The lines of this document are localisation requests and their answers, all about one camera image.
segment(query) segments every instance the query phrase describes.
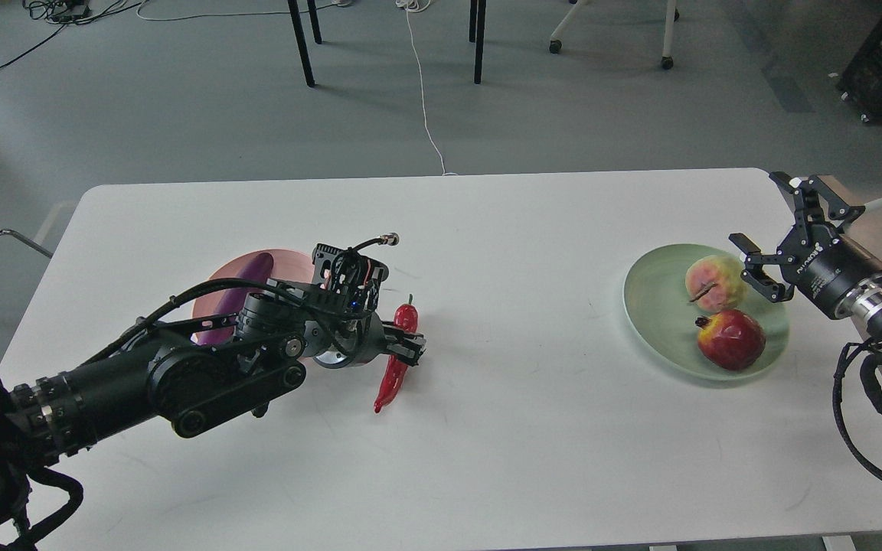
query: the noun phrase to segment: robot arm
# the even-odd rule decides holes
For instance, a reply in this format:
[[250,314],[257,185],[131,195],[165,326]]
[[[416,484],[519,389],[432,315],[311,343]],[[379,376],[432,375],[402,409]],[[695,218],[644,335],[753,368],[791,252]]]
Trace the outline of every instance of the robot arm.
[[[14,520],[15,547],[33,549],[83,499],[73,478],[48,467],[102,439],[154,416],[171,422],[176,435],[193,437],[235,416],[265,415],[270,400],[305,381],[303,357],[323,367],[361,365],[394,354],[416,365],[424,337],[382,322],[377,316],[385,265],[358,250],[397,243],[396,234],[339,249],[319,244],[312,254],[312,283],[267,283],[216,279],[201,283],[140,318],[134,327],[83,365],[11,392],[0,380],[0,524]],[[240,311],[158,321],[185,302],[236,287],[256,287]],[[193,335],[234,327],[218,345],[196,345]],[[51,517],[29,526],[25,517],[29,482],[54,485],[70,501]]]
[[[877,376],[882,366],[882,262],[844,234],[846,224],[857,219],[864,208],[844,202],[826,184],[828,177],[789,178],[783,172],[773,172],[770,177],[782,191],[793,195],[795,223],[774,255],[762,254],[742,233],[730,235],[745,254],[742,278],[771,302],[791,300],[798,289],[832,320],[853,317],[867,328],[871,337],[859,345],[847,344],[837,362],[833,412],[837,429],[855,459],[882,480],[882,470],[862,456],[848,436],[841,407],[846,370],[858,354],[868,352],[860,370],[861,383],[882,415],[882,388]],[[819,196],[826,199],[829,217],[840,220],[840,226],[826,220]],[[764,272],[767,265],[779,266],[784,283]]]

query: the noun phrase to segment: purple eggplant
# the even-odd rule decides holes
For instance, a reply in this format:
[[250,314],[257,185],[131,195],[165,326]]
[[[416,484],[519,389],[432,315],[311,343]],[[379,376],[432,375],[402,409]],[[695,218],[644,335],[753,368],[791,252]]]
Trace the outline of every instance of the purple eggplant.
[[[237,273],[236,278],[249,279],[251,282],[265,283],[270,278],[270,271],[274,267],[274,258],[270,253],[261,253],[252,258]],[[244,300],[247,294],[254,292],[253,287],[239,287],[238,289],[227,289],[224,296],[220,297],[220,302],[213,309],[213,316],[219,314],[236,314],[244,307]],[[230,339],[234,335],[234,328],[218,328],[210,331],[203,331],[196,335],[196,344],[220,344]]]

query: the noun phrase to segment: plate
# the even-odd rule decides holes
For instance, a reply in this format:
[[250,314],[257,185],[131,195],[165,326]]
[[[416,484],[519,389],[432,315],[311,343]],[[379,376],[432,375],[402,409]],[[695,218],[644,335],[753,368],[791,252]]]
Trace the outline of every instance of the plate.
[[690,304],[686,271],[704,256],[730,253],[706,245],[679,243],[648,252],[638,259],[624,283],[628,320],[644,342],[675,369],[704,380],[744,380],[769,369],[788,345],[784,304],[769,302],[749,289],[737,307],[764,329],[764,352],[752,366],[729,372],[707,359],[696,345],[696,318],[707,313]]

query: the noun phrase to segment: black table leg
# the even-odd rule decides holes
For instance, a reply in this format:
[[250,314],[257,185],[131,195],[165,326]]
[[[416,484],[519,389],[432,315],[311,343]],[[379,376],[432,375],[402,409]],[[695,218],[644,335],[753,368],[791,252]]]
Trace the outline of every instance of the black table leg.
[[475,42],[475,27],[479,24],[479,0],[469,5],[469,42]]
[[485,0],[479,3],[479,20],[475,29],[475,83],[482,83],[482,45],[485,44]]
[[315,10],[315,0],[308,0],[309,18],[312,20],[312,37],[315,38],[315,44],[322,44],[322,32],[319,31],[319,12]]
[[302,31],[302,15],[298,13],[298,0],[288,0],[288,11],[291,12],[291,25],[295,28],[295,41],[298,42],[298,55],[302,57],[302,70],[305,72],[305,84],[315,87],[312,76],[312,62],[309,60],[309,47],[305,44],[305,32]]

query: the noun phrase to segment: white table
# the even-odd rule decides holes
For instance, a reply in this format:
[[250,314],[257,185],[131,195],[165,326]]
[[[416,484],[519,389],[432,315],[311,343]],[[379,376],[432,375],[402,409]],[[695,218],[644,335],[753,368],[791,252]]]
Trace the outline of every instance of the white table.
[[[725,388],[668,369],[622,310],[627,269],[655,247],[732,250],[728,233],[744,231],[767,248],[791,223],[753,168],[92,189],[5,355],[7,386],[73,369],[241,254],[386,231],[400,246],[368,253],[391,269],[381,316],[413,293],[427,353],[379,415],[385,359],[309,367],[263,419],[190,440],[153,419],[64,459],[87,498],[43,546],[508,549],[882,530],[882,482],[830,407],[839,348],[858,338],[849,321],[798,296],[776,369]],[[855,377],[844,410],[882,466],[882,418]],[[31,512],[62,501],[35,491]]]

